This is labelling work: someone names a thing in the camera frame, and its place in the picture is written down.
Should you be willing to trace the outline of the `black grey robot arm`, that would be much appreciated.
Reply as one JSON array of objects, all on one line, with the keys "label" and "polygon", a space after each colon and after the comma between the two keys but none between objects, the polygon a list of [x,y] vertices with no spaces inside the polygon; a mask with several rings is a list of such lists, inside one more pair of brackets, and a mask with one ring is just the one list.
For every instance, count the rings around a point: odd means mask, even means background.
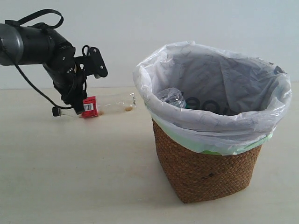
[{"label": "black grey robot arm", "polygon": [[53,29],[0,25],[2,66],[42,65],[61,100],[76,114],[84,111],[85,79],[75,62],[75,47]]}]

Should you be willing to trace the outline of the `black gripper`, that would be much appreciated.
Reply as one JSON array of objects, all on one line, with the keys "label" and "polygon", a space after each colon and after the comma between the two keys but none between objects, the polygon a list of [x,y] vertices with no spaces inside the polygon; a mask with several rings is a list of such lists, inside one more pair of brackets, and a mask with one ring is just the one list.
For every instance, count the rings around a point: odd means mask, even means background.
[{"label": "black gripper", "polygon": [[84,110],[83,100],[86,98],[86,77],[81,69],[71,67],[67,70],[53,71],[53,84],[61,95],[61,100],[72,105],[77,115],[82,114]]}]

